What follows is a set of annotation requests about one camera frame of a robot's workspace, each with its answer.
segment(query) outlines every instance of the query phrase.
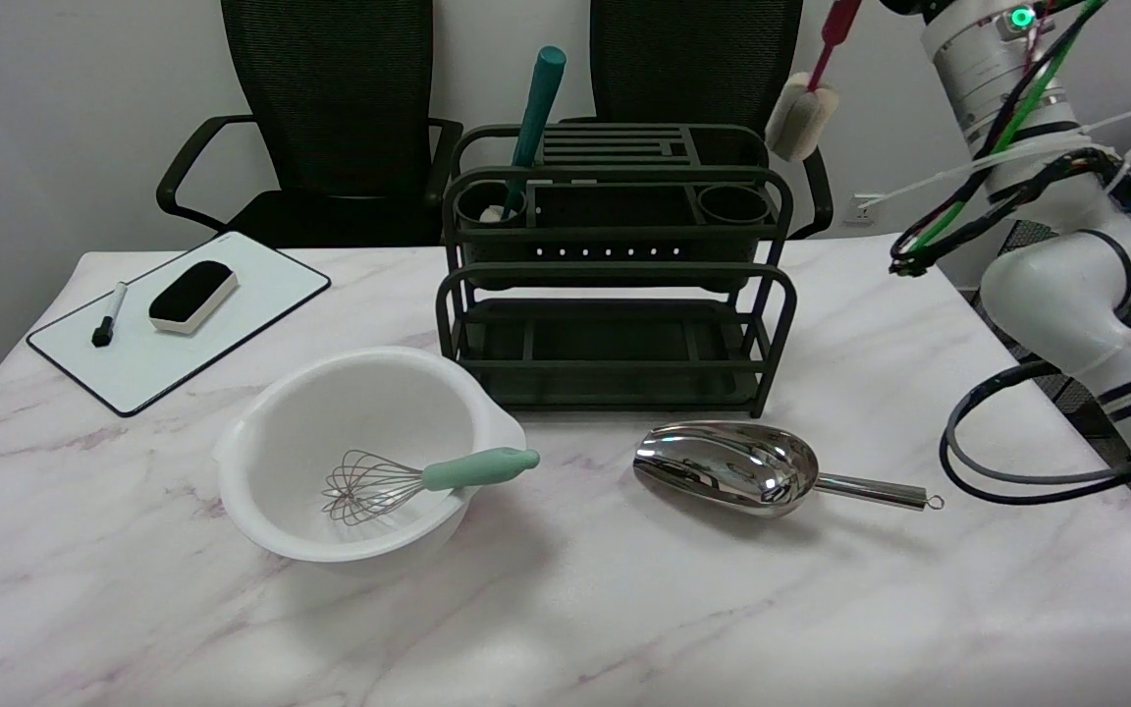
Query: white marble surface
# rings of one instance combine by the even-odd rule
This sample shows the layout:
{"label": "white marble surface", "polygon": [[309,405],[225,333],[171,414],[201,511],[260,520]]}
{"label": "white marble surface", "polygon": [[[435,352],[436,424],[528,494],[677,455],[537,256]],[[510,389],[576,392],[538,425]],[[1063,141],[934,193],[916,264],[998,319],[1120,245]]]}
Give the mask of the white marble surface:
{"label": "white marble surface", "polygon": [[[924,484],[946,510],[817,497],[736,517],[633,478],[673,415],[520,415],[543,466],[373,589],[243,538],[207,452],[311,360],[437,350],[440,250],[301,253],[331,291],[127,421],[18,346],[0,368],[0,704],[1131,704],[1131,494],[1012,510],[942,477],[947,413],[1010,359],[942,277],[889,276],[888,245],[789,245],[802,308],[766,421],[824,471]],[[44,319],[165,258],[86,256]],[[1016,471],[1100,463],[1034,388],[964,442]]]}

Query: green light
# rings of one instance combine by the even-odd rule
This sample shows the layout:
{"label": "green light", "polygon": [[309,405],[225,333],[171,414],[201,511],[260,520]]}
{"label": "green light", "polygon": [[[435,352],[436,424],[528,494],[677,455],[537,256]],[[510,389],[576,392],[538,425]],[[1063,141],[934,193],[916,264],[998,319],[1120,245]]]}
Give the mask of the green light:
{"label": "green light", "polygon": [[1015,26],[1024,28],[1037,21],[1037,14],[1031,8],[1017,8],[1016,11],[1010,12],[1010,21]]}

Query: black office chair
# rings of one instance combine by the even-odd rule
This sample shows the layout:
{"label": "black office chair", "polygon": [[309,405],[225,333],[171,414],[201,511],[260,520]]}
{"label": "black office chair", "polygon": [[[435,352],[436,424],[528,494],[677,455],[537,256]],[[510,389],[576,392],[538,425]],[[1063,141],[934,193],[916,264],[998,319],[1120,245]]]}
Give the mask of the black office chair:
{"label": "black office chair", "polygon": [[[792,70],[801,0],[592,0],[592,94],[601,122],[739,124],[763,133]],[[698,138],[702,162],[769,165],[751,140]],[[814,218],[831,225],[819,152],[804,162]]]}
{"label": "black office chair", "polygon": [[[251,115],[210,118],[156,191],[161,209],[274,248],[437,245],[461,124],[428,117],[431,0],[223,0],[225,35]],[[176,205],[208,140],[254,122],[279,189],[230,223]],[[434,158],[430,127],[441,129]]]}

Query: teal handle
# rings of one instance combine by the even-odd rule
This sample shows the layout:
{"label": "teal handle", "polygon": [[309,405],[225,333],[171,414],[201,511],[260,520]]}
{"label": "teal handle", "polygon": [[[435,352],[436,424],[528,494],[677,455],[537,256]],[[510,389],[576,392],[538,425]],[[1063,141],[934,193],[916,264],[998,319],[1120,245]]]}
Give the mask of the teal handle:
{"label": "teal handle", "polygon": [[490,486],[515,480],[526,469],[539,465],[539,454],[534,449],[499,447],[468,457],[429,465],[421,472],[426,491],[446,491],[449,488]]}
{"label": "teal handle", "polygon": [[[562,85],[562,76],[566,76],[566,53],[555,46],[541,49],[539,57],[535,59],[535,71],[530,76],[530,95],[526,97],[521,130],[517,131],[517,147],[512,148],[512,166],[529,167],[534,164],[535,153],[539,150],[539,141],[547,127],[547,113],[552,112],[556,90]],[[509,196],[500,218],[509,217],[524,187],[525,183],[518,180],[509,182]]]}

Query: whiteboard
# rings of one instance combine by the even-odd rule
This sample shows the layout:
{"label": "whiteboard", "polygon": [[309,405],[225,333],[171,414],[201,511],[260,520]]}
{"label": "whiteboard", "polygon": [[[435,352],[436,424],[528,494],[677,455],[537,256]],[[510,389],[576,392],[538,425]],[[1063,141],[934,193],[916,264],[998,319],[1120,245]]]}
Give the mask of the whiteboard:
{"label": "whiteboard", "polygon": [[[147,318],[152,301],[201,260],[227,265],[239,286],[195,334],[156,330]],[[116,415],[129,417],[330,284],[308,265],[230,232],[130,281],[107,347],[95,347],[90,335],[106,314],[114,282],[107,294],[33,331],[27,342]]]}

